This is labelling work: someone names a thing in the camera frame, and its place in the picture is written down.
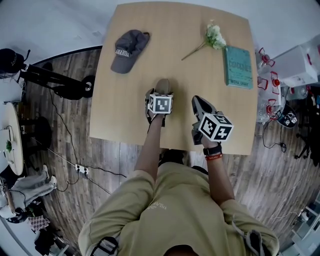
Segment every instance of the green book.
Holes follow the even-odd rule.
[[[226,85],[252,89],[253,80],[249,51],[233,46],[227,46],[223,51]]]

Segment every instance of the power strip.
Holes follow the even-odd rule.
[[[88,167],[84,167],[84,166],[82,166],[82,165],[80,165],[80,164],[76,164],[76,165],[75,165],[75,170],[76,170],[77,172],[83,173],[83,174],[85,174],[85,175],[88,175],[88,174],[89,174],[89,168],[88,168]]]

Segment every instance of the white box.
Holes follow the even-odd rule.
[[[199,131],[212,142],[227,141],[233,129],[228,117],[209,113],[204,114],[199,126]]]
[[[297,87],[318,82],[317,71],[310,65],[307,53],[297,46],[274,59],[273,70],[279,80],[289,87]]]
[[[173,98],[173,95],[150,94],[148,109],[154,114],[170,114]]]

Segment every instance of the hand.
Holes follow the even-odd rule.
[[[155,114],[152,113],[150,110],[148,110],[148,115],[149,115],[149,117],[151,117],[151,119],[153,119],[154,116],[155,116]],[[161,119],[162,120],[164,117],[165,117],[164,114],[157,114],[155,119]]]
[[[218,142],[210,141],[206,136],[202,135],[201,143],[205,149],[215,148]]]

